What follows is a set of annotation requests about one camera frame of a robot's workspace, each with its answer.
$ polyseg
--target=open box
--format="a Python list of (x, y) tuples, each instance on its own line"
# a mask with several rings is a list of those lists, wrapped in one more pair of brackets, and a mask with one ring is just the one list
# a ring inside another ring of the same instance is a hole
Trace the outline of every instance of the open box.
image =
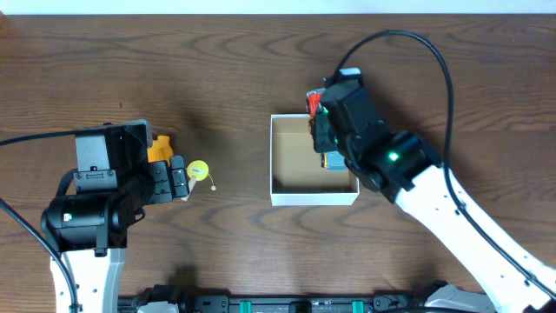
[(349, 170), (321, 167), (308, 120), (308, 114), (270, 117), (272, 205), (351, 205), (359, 195), (359, 180)]

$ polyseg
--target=wood grain surface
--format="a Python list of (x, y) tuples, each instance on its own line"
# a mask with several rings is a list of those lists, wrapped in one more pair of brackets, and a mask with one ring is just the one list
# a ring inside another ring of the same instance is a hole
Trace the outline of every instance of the wood grain surface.
[[(445, 279), (480, 286), (439, 240), (381, 195), (349, 207), (272, 207), (269, 119), (302, 113), (343, 54), (384, 29), (441, 50), (456, 96), (453, 169), (519, 243), (556, 266), (554, 16), (4, 17), (0, 138), (147, 118), (218, 185), (147, 207), (129, 230), (121, 294), (155, 283), (192, 293), (365, 294)], [(446, 86), (406, 38), (369, 44), (362, 68), (380, 111), (441, 149)], [(66, 170), (73, 138), (0, 149), (0, 195), (33, 225)], [(0, 312), (52, 312), (49, 258), (0, 214)]]

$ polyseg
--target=black cable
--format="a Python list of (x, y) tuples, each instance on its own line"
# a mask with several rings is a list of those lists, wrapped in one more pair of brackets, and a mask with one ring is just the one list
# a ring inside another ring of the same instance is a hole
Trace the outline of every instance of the black cable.
[(52, 138), (52, 137), (61, 137), (61, 136), (68, 136), (68, 135), (75, 135), (77, 130), (68, 130), (68, 131), (58, 131), (58, 132), (51, 132), (45, 134), (35, 134), (35, 135), (28, 135), (28, 136), (21, 136), (6, 139), (0, 142), (0, 147), (10, 143), (21, 143), (24, 141), (29, 141), (33, 139), (42, 139), (42, 138)]
[(458, 199), (455, 191), (453, 190), (452, 181), (450, 179), (450, 146), (452, 145), (452, 128), (453, 128), (453, 86), (452, 86), (452, 78), (450, 77), (450, 72), (448, 71), (448, 67), (446, 65), (446, 61), (440, 54), (440, 52), (433, 46), (433, 44), (428, 41), (425, 37), (422, 37), (418, 34), (415, 34), (410, 31), (406, 30), (384, 30), (373, 34), (363, 40), (361, 40), (358, 44), (356, 44), (351, 50), (347, 52), (347, 54), (341, 59), (338, 67), (336, 68), (334, 74), (332, 75), (332, 84), (336, 83), (338, 77), (340, 76), (340, 70), (344, 67), (344, 64), (349, 59), (349, 57), (358, 50), (363, 44), (373, 41), (376, 38), (380, 37), (388, 37), (388, 36), (404, 36), (404, 37), (411, 37), (417, 40), (420, 43), (423, 43), (427, 48), (433, 52), (436, 60), (438, 61), (440, 67), (442, 68), (442, 72), (444, 74), (444, 78), (446, 80), (446, 87), (447, 87), (447, 121), (446, 121), (446, 137), (444, 140), (444, 180), (446, 181), (446, 186), (448, 189), (448, 193), (453, 200), (456, 208), (461, 212), (466, 220), (473, 226), (473, 228), (479, 233), (480, 236), (483, 237), (498, 253), (500, 253), (521, 275), (523, 275), (526, 280), (524, 283), (528, 283), (530, 281), (535, 286), (537, 286), (540, 290), (545, 292), (548, 296), (552, 298), (552, 300), (556, 300), (556, 294), (548, 289), (543, 283), (541, 283), (537, 277), (527, 271), (523, 266), (517, 263), (507, 252), (505, 252), (469, 215), (467, 212), (465, 205), (460, 202)]
[(398, 308), (383, 311), (376, 311), (379, 313), (473, 313), (473, 311), (449, 309), (449, 308), (434, 308), (434, 307), (415, 307), (415, 308)]
[[(46, 134), (37, 134), (37, 135), (29, 135), (23, 137), (16, 137), (4, 140), (0, 142), (0, 147), (10, 143), (20, 143), (23, 141), (33, 140), (33, 139), (40, 139), (40, 138), (51, 138), (51, 137), (60, 137), (60, 136), (67, 136), (67, 135), (75, 135), (75, 130), (70, 131), (59, 131), (53, 133), (46, 133)], [(16, 220), (23, 228), (25, 228), (52, 256), (52, 259), (62, 272), (63, 278), (65, 278), (66, 283), (68, 284), (69, 289), (69, 298), (71, 299), (71, 305), (69, 307), (69, 312), (77, 313), (80, 309), (79, 302), (77, 301), (77, 288), (76, 285), (73, 283), (73, 279), (71, 278), (70, 272), (68, 268), (63, 264), (62, 259), (58, 255), (54, 248), (38, 233), (38, 231), (33, 228), (25, 219), (17, 214), (17, 212), (10, 207), (1, 197), (0, 197), (0, 206), (10, 215), (13, 219)]]

